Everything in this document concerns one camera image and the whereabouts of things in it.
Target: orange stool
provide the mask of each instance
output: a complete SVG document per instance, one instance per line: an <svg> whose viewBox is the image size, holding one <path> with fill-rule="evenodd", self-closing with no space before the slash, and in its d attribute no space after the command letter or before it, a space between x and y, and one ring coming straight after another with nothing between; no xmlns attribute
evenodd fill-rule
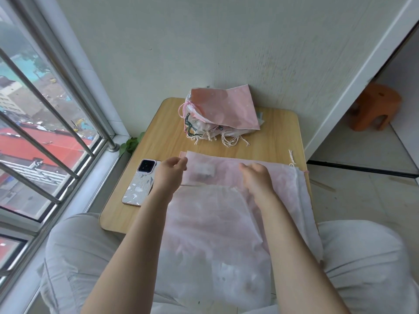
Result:
<svg viewBox="0 0 419 314"><path fill-rule="evenodd" d="M359 105L359 110L351 129L364 131L377 117L385 116L378 127L381 131L399 109L401 97L395 90L372 82L366 86L355 102Z"/></svg>

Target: hand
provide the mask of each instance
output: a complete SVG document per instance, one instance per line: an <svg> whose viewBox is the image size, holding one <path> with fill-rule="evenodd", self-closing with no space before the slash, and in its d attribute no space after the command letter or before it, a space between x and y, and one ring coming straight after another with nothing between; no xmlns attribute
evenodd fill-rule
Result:
<svg viewBox="0 0 419 314"><path fill-rule="evenodd" d="M252 163L250 165L239 163L239 169L243 174L243 185L255 197L256 204L266 196L276 196L274 187L272 186L271 176L265 166L258 163Z"/></svg>
<svg viewBox="0 0 419 314"><path fill-rule="evenodd" d="M171 157L160 163L154 176L152 192L168 195L170 199L182 182L188 158Z"/></svg>

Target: person's left hand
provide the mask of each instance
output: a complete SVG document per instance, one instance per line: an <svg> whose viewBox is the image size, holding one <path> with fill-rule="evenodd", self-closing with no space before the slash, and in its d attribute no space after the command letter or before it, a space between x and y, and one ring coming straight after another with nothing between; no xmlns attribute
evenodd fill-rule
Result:
<svg viewBox="0 0 419 314"><path fill-rule="evenodd" d="M171 157L162 161L156 169L152 192L159 192L172 198L173 193L181 185L187 162L186 157Z"/></svg>

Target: light gray pants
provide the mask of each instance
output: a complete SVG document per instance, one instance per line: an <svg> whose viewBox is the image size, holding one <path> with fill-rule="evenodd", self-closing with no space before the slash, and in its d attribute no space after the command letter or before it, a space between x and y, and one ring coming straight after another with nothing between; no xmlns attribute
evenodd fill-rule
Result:
<svg viewBox="0 0 419 314"><path fill-rule="evenodd" d="M325 272L351 313L418 312L416 283L401 238L368 221L318 225ZM72 216L56 225L40 269L41 294L51 313L79 313L87 296L121 242L102 230L97 214ZM154 297L152 313L196 313L173 299ZM276 305L249 314L278 313Z"/></svg>

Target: window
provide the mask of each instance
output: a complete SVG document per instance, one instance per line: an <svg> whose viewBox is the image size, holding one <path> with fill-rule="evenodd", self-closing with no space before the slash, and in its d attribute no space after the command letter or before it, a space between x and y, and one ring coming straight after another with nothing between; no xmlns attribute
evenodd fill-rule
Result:
<svg viewBox="0 0 419 314"><path fill-rule="evenodd" d="M104 147L118 150L30 2L0 0L0 301Z"/></svg>

